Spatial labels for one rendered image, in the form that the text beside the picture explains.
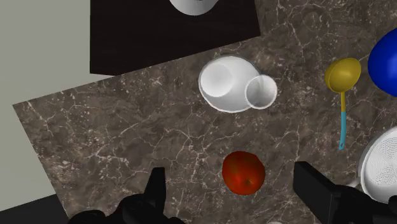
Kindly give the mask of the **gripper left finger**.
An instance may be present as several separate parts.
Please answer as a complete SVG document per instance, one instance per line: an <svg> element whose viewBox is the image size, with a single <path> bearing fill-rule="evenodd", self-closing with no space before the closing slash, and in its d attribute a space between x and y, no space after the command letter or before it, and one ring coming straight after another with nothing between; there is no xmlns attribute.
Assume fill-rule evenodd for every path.
<svg viewBox="0 0 397 224"><path fill-rule="evenodd" d="M100 210L82 211L67 224L186 224L177 217L164 215L165 200L165 169L155 167L144 192L123 198L112 214L106 216Z"/></svg>

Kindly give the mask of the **white cup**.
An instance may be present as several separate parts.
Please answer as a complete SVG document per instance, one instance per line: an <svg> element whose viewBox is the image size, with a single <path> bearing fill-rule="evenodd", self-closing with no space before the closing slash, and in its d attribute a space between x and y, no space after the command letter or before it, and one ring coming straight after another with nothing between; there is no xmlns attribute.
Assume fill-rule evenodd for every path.
<svg viewBox="0 0 397 224"><path fill-rule="evenodd" d="M270 107L277 97L277 84L273 78L261 74L250 79L245 87L245 99L254 109Z"/></svg>

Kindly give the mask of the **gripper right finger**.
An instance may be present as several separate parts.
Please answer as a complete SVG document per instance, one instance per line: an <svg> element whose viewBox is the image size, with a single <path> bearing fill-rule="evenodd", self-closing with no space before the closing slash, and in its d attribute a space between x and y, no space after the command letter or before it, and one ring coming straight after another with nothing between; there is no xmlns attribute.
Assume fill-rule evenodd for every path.
<svg viewBox="0 0 397 224"><path fill-rule="evenodd" d="M308 162L294 164L293 190L321 224L397 224L397 195L386 204L336 185Z"/></svg>

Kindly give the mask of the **white colander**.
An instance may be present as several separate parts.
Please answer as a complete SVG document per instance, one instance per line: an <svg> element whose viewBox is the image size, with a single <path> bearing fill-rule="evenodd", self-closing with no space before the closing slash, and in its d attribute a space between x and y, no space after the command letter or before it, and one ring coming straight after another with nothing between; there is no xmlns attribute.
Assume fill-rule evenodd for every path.
<svg viewBox="0 0 397 224"><path fill-rule="evenodd" d="M360 185L373 200L386 204L397 195L397 127L381 132L368 143L359 159L357 174L348 185Z"/></svg>

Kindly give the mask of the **red apple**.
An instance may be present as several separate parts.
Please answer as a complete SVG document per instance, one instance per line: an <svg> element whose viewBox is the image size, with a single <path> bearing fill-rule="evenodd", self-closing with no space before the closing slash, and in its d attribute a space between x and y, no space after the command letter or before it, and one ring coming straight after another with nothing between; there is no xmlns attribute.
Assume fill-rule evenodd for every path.
<svg viewBox="0 0 397 224"><path fill-rule="evenodd" d="M256 193L262 187L265 176L265 166L250 152L234 151L223 161L223 180L229 190L238 195Z"/></svg>

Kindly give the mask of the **white bowl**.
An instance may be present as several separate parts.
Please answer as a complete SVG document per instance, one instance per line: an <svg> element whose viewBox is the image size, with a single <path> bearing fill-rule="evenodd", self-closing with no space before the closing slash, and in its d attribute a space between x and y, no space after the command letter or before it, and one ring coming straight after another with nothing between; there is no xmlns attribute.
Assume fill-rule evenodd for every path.
<svg viewBox="0 0 397 224"><path fill-rule="evenodd" d="M241 57L227 55L208 62L201 70L198 87L208 104L218 111L238 113L249 109L245 88L260 73Z"/></svg>

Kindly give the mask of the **blue round vessel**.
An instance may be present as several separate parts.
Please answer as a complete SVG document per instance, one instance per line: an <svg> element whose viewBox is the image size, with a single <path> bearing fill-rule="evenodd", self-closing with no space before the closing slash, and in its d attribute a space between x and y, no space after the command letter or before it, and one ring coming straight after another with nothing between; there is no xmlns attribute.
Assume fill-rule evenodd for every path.
<svg viewBox="0 0 397 224"><path fill-rule="evenodd" d="M373 47L368 58L368 73L379 89L397 97L397 28Z"/></svg>

